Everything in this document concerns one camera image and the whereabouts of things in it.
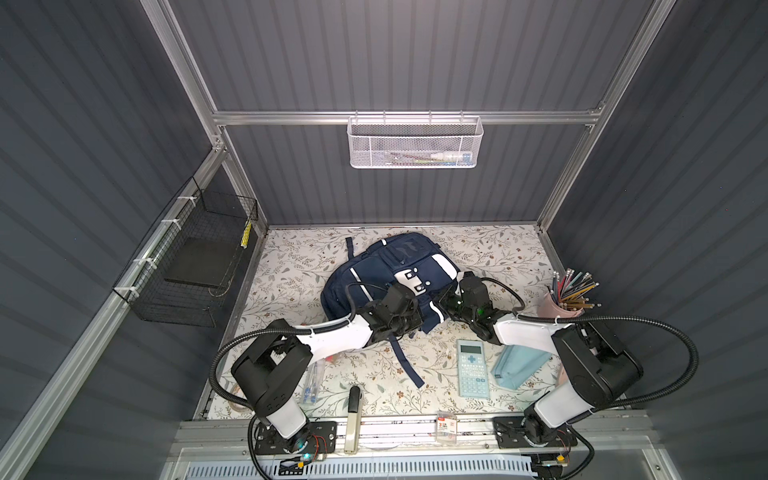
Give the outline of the navy blue student backpack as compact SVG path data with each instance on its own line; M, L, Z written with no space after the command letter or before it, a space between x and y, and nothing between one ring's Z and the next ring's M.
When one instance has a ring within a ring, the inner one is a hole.
M372 330L369 346L390 343L402 369L417 388L424 380L405 357L399 339L381 336L377 306L392 284L408 287L418 300L423 324L420 331L431 332L448 319L437 303L438 295L457 276L459 269L440 246L421 233L404 233L382 239L364 252L353 253L347 238L348 260L326 281L320 303L326 317L337 320L354 313L366 320Z

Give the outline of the light blue calculator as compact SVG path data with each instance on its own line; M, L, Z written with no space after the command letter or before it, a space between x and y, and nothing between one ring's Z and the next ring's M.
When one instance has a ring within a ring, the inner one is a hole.
M480 341L457 341L459 395L463 398L490 398L485 351Z

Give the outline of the teal pencil case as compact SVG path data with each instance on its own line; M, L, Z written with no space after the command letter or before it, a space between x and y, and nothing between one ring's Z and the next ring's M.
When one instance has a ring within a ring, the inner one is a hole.
M543 350L507 345L496 360L491 374L498 387L517 390L551 357L549 352Z

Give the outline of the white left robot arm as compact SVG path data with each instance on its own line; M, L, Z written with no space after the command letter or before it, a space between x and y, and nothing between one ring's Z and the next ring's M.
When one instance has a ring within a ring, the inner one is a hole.
M309 436L307 416L293 395L310 365L339 353L396 343L422 325L417 296L406 286L393 284L382 298L362 307L352 299L349 286L345 294L351 307L348 315L301 328L274 321L230 369L256 418L272 426L294 450L301 449Z

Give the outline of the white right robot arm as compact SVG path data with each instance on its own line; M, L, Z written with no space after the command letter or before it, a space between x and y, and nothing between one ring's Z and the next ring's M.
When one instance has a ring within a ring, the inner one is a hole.
M643 376L639 361L600 322L577 317L525 320L517 311L493 306L487 280L467 273L437 297L448 317L494 345L526 347L559 358L565 381L524 411L528 440L542 444L557 430L609 408Z

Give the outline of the pink pencil cup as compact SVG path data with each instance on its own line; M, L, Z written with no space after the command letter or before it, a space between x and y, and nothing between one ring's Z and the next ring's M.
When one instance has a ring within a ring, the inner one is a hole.
M551 294L546 294L539 302L537 313L541 318L574 318L581 316L584 310L568 310L563 308L555 302Z

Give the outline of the bundle of coloured pencils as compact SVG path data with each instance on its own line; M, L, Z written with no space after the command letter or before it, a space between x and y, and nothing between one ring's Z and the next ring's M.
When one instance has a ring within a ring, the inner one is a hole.
M589 298L599 286L590 272L567 268L563 273L554 273L548 285L548 299L564 310L592 310L601 306Z

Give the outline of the clear pen pouch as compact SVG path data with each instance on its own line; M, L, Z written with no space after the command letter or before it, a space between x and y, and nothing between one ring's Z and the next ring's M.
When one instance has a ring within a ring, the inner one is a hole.
M322 389L327 364L328 358L321 358L308 367L303 389L303 402L305 404L315 404L317 402Z

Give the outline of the small clear staples box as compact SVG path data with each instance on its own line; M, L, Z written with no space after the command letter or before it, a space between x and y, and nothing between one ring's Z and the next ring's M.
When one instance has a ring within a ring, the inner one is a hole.
M455 445L458 435L458 418L452 412L440 411L435 420L435 441L442 445Z

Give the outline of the pink pencil case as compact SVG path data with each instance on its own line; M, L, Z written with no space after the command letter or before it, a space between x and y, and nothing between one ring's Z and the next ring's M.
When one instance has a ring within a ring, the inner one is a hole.
M569 382L568 374L564 367L560 369L560 372L557 377L557 383L556 386L559 387L561 385L567 384Z

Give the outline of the black and cream stapler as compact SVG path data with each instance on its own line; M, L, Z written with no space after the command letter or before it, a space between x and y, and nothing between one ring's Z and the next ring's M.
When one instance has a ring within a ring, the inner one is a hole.
M348 397L347 421L344 437L344 453L346 455L356 454L359 448L359 436L362 421L361 398L362 391L360 387L358 385L352 386Z

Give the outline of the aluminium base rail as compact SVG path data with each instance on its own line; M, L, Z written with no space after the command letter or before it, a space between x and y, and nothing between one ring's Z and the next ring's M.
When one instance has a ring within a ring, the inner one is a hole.
M456 413L458 435L455 445L435 441L436 414L407 416L362 416L359 448L368 451L440 450L524 450L545 449L567 452L579 444L564 428L548 434L548 441L536 443L527 437L527 421L521 413ZM347 416L310 419L297 434L284 438L272 427L255 434L259 455L343 455Z

